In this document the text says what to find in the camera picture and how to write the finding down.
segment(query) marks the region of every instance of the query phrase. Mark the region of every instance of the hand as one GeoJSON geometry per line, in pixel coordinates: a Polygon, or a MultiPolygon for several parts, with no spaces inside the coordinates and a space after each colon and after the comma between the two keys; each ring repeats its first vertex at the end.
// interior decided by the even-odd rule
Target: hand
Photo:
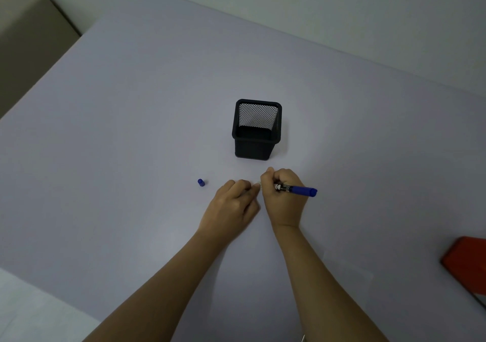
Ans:
{"type": "Polygon", "coordinates": [[[295,195],[290,192],[276,191],[274,184],[304,186],[300,178],[290,169],[274,171],[272,167],[261,175],[261,190],[264,194],[270,222],[274,232],[279,226],[298,228],[302,210],[304,210],[307,196],[295,195]]]}
{"type": "Polygon", "coordinates": [[[240,234],[260,210],[256,200],[260,185],[229,180],[216,191],[201,219],[196,234],[226,246],[240,234]]]}

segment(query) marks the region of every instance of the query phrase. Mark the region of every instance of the red object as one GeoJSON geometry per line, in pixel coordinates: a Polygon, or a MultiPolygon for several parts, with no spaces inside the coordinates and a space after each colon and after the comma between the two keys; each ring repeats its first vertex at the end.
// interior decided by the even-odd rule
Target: red object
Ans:
{"type": "Polygon", "coordinates": [[[486,307],[486,240],[460,237],[441,260],[442,265],[486,307]]]}

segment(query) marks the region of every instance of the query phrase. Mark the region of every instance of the finger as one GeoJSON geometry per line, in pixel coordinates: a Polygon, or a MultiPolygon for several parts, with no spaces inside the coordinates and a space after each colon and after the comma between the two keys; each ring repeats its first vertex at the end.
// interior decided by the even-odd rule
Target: finger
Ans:
{"type": "Polygon", "coordinates": [[[250,204],[254,198],[258,196],[260,192],[260,184],[254,184],[250,190],[245,192],[238,200],[240,200],[241,205],[245,208],[248,204],[250,204]]]}
{"type": "Polygon", "coordinates": [[[230,188],[233,187],[233,185],[235,184],[235,181],[234,180],[229,180],[228,182],[226,182],[224,185],[222,185],[218,191],[216,191],[216,195],[219,195],[219,194],[224,194],[226,192],[229,191],[230,188]]]}
{"type": "Polygon", "coordinates": [[[303,186],[304,184],[300,180],[293,170],[291,169],[279,169],[274,173],[274,179],[280,181],[286,185],[303,186]]]}
{"type": "Polygon", "coordinates": [[[256,200],[253,200],[245,210],[243,214],[243,223],[248,225],[253,218],[258,214],[260,211],[260,204],[256,200]]]}
{"type": "Polygon", "coordinates": [[[228,196],[232,199],[239,198],[243,191],[250,189],[251,183],[247,180],[238,180],[228,191],[228,196]]]}
{"type": "Polygon", "coordinates": [[[276,194],[274,186],[274,169],[272,167],[268,167],[267,172],[260,176],[260,181],[261,191],[264,193],[264,196],[276,194]]]}

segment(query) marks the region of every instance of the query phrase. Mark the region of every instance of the forearm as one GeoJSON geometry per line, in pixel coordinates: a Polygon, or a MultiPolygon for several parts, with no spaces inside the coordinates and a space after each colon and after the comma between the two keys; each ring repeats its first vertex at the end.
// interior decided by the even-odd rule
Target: forearm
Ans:
{"type": "Polygon", "coordinates": [[[195,234],[85,342],[168,342],[192,294],[222,246],[195,234]]]}
{"type": "Polygon", "coordinates": [[[275,232],[309,342],[386,341],[373,321],[337,283],[298,228],[282,226],[275,232]]]}

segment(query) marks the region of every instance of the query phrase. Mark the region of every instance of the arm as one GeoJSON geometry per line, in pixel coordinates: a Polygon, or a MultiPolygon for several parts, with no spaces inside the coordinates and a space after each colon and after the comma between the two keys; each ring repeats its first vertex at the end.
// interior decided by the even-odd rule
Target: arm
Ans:
{"type": "Polygon", "coordinates": [[[387,341],[337,283],[299,229],[307,197],[277,192],[275,182],[304,186],[289,169],[269,168],[261,186],[276,239],[282,249],[304,333],[309,342],[387,341]]]}
{"type": "Polygon", "coordinates": [[[230,180],[186,245],[112,312],[84,342],[168,342],[197,285],[222,249],[259,211],[259,185],[230,180]]]}

